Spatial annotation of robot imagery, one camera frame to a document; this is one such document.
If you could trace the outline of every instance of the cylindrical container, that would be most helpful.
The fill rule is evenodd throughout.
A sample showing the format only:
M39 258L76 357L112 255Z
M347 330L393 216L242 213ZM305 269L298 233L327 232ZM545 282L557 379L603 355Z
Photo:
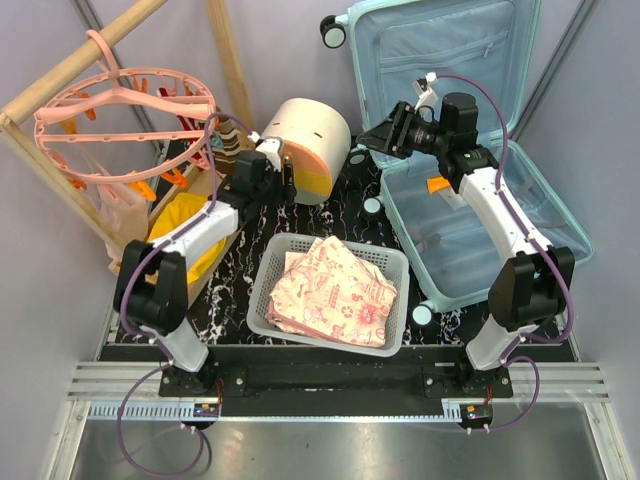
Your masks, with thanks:
M293 164L296 203L317 205L329 198L351 150L351 133L338 112L324 103L293 98L282 104L262 134L284 141Z

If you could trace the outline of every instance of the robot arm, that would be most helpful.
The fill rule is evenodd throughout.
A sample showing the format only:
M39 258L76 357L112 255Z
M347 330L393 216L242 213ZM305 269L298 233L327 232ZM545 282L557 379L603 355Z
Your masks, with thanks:
M357 141L397 158L406 158L414 151L435 155L440 174L473 208L496 246L503 266L489 291L490 318L469 342L460 362L459 377L464 386L477 382L479 377L488 378L500 368L501 356L514 341L565 307L557 281L531 244L532 238L546 249L567 285L575 260L568 248L554 248L536 230L504 180L496 188L498 162L487 148L477 144L478 108L472 95L446 95L439 121L428 122L421 117L420 109L432 108L437 100L432 89L435 81L434 74L418 80L414 84L419 94L416 107L399 102L382 123L364 132ZM498 191L506 195L519 220L531 232L528 236Z
M147 275L157 273L156 283L148 283L145 275L135 279L127 317L158 338L174 358L174 365L183 371L200 372L208 358L207 347L185 318L187 272L213 245L254 218L268 200L293 202L293 167L282 163L282 147L281 139L265 138L255 151L241 152L234 172L221 183L213 205L209 199L196 215L151 244L133 241L125 248L114 309L120 312L125 289L136 268L161 247L144 269Z

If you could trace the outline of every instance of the black table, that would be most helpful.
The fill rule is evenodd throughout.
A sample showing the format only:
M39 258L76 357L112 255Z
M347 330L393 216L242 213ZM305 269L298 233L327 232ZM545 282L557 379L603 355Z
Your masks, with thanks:
M169 156L179 153L181 148L181 143L172 142ZM368 224L358 216L364 198L378 195L380 174L371 158L357 165L347 162L331 197L323 204L264 205L259 217L240 232L188 313L188 319L200 339L209 345L286 344L279 339L254 334L246 322L249 297L262 254L269 239L276 233L291 232L319 237L336 235L341 240L401 250L384 215L377 224ZM407 318L413 308L425 299L411 272ZM478 333L487 317L488 307L483 302L436 314L424 329L412 328L407 322L404 344L463 345ZM558 330L554 323L547 322L538 333L555 337ZM120 330L115 343L122 345L137 341Z

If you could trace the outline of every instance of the metal floor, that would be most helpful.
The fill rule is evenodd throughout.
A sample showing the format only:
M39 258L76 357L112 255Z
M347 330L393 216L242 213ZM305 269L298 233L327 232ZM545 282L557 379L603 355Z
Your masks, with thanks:
M495 424L519 409L498 404ZM142 465L165 472L188 465L197 440L176 431L149 440L168 422L125 423L129 450ZM518 427L490 435L441 433L428 425L390 423L234 423L206 430L213 449L195 473L205 480L604 479L586 415L577 404L539 404ZM90 420L78 452L75 480L149 478L121 459L115 422Z

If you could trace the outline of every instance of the light blue suitcase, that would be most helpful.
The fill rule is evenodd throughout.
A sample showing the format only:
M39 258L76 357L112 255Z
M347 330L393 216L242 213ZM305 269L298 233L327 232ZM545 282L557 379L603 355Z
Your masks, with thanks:
M367 0L325 18L320 30L330 48L350 43L364 130L399 100L415 104L413 82L435 71L466 75L488 88L511 132L522 109L539 8L540 0ZM452 91L476 97L478 142L493 146L499 159L500 124L483 95L453 79L440 80L435 91L440 99ZM570 247L578 264L588 260L593 247L584 230L522 148L509 141L509 150L505 179L525 213L555 246ZM427 191L426 180L439 175L435 157L372 156L383 169L385 213L429 308L446 312L486 300L501 269L498 253L471 207Z

